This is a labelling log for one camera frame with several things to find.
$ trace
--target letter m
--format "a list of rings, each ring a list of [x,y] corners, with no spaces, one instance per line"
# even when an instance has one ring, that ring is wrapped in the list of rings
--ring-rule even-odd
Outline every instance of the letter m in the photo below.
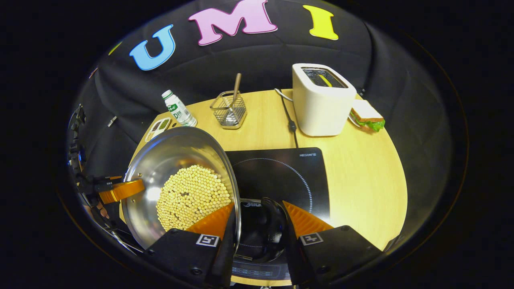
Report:
[[[264,8],[266,2],[268,0],[242,0],[235,5],[231,14],[209,8],[192,15],[189,20],[196,21],[200,30],[201,39],[198,44],[201,46],[208,45],[219,41],[223,37],[214,31],[214,26],[226,34],[234,36],[243,19],[246,23],[243,32],[247,34],[277,30],[277,26],[270,22],[266,8]]]

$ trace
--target letter u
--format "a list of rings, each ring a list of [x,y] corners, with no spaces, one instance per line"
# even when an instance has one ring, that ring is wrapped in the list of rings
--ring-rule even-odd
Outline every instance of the letter u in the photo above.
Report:
[[[139,43],[129,55],[134,58],[137,66],[141,70],[151,70],[166,62],[175,51],[175,41],[171,36],[170,29],[173,24],[170,24],[163,29],[157,31],[152,35],[152,38],[157,38],[162,46],[162,52],[156,57],[151,57],[146,50],[147,40]]]

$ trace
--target wooden table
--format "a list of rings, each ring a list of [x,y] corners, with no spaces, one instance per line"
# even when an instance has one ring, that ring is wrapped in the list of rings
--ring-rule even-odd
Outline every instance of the wooden table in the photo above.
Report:
[[[283,89],[282,92],[292,98],[292,89]],[[198,120],[196,127],[212,135],[225,151],[295,147],[282,101],[275,91],[241,95],[248,115],[237,130],[221,128],[209,108],[212,100],[191,104],[187,108]],[[285,103],[291,119],[296,122],[293,103],[287,100]],[[146,144],[144,138],[153,124],[166,117],[175,120],[169,112],[158,115],[134,156]],[[330,200],[329,223],[334,227],[349,225],[377,248],[384,250],[387,243],[400,234],[407,212],[405,175],[387,130],[370,134],[347,120],[342,133],[337,136],[310,137],[298,129],[297,139],[299,147],[317,147],[323,152]],[[232,281],[260,286],[291,284],[290,281],[263,281],[236,276],[232,276]]]

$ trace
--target screw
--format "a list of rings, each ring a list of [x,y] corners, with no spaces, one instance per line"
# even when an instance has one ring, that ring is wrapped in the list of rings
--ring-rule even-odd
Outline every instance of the screw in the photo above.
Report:
[[[326,272],[330,271],[330,267],[327,266],[321,266],[316,271],[318,274],[325,274]]]
[[[202,271],[197,267],[193,267],[191,269],[191,274],[193,274],[193,275],[200,275],[201,273],[202,273]]]

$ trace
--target white toaster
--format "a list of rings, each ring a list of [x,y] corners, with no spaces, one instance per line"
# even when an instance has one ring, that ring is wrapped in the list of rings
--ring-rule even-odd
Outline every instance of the white toaster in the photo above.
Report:
[[[357,91],[339,73],[321,64],[292,66],[292,95],[298,126],[309,136],[338,135]]]

